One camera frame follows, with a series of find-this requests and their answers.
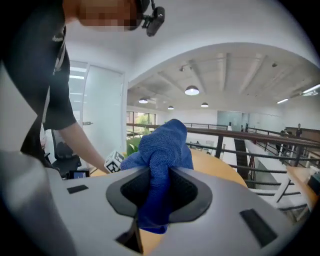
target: blue cloth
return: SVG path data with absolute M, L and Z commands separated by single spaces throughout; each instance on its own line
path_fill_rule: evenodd
M 138 210 L 138 225 L 141 229 L 157 234 L 167 231 L 171 213 L 169 167 L 194 168 L 186 139 L 185 125 L 172 119 L 151 134 L 143 136 L 139 151 L 121 163 L 121 170 L 138 166 L 150 167 L 149 194 Z

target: headset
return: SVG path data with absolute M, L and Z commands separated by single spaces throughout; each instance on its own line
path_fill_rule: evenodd
M 151 0 L 152 14 L 144 15 L 149 4 L 150 0 L 136 0 L 138 18 L 135 27 L 137 28 L 143 21 L 142 28 L 146 29 L 148 37 L 153 37 L 165 22 L 166 11 L 161 6 L 156 7 L 155 1 Z

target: desk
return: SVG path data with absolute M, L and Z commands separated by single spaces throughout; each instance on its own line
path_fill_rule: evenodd
M 301 195 L 305 198 L 310 211 L 315 207 L 318 195 L 308 186 L 310 168 L 287 166 L 287 174 Z
M 224 161 L 196 149 L 191 149 L 191 154 L 193 169 L 195 171 L 236 182 L 247 188 L 247 185 L 241 176 Z M 91 174 L 91 177 L 104 175 L 107 174 L 98 169 Z
M 241 176 L 227 163 L 196 149 L 191 149 L 191 154 L 194 170 L 207 175 L 216 176 L 228 181 L 236 182 L 247 188 L 247 185 L 241 178 Z M 98 169 L 91 174 L 91 177 L 104 175 L 107 174 Z M 155 234 L 142 229 L 140 229 L 140 236 L 144 255 L 148 255 L 150 252 L 152 252 L 164 237 L 163 234 Z

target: black t-shirt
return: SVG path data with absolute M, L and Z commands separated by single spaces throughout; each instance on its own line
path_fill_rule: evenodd
M 70 60 L 65 49 L 63 0 L 27 3 L 27 13 L 7 33 L 3 64 L 37 114 L 21 151 L 45 164 L 41 123 L 45 129 L 61 130 L 76 122 L 69 100 Z
M 301 128 L 296 129 L 295 136 L 300 137 L 301 134 L 302 134 L 302 129 Z

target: green plant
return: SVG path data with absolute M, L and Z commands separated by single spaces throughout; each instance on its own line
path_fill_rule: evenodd
M 149 135 L 151 133 L 151 131 L 149 131 L 147 129 L 147 127 L 144 127 L 144 131 L 142 133 L 143 133 L 143 135 Z M 138 152 L 140 141 L 141 141 L 141 138 L 131 138 L 126 141 L 126 156 L 127 157 L 135 152 Z
M 149 131 L 147 127 L 144 127 L 144 131 L 142 133 L 143 135 L 149 135 L 151 134 L 151 131 Z
M 140 115 L 135 119 L 135 123 L 136 124 L 141 124 L 141 125 L 148 125 L 149 124 L 149 120 L 148 120 L 148 116 L 147 115 Z

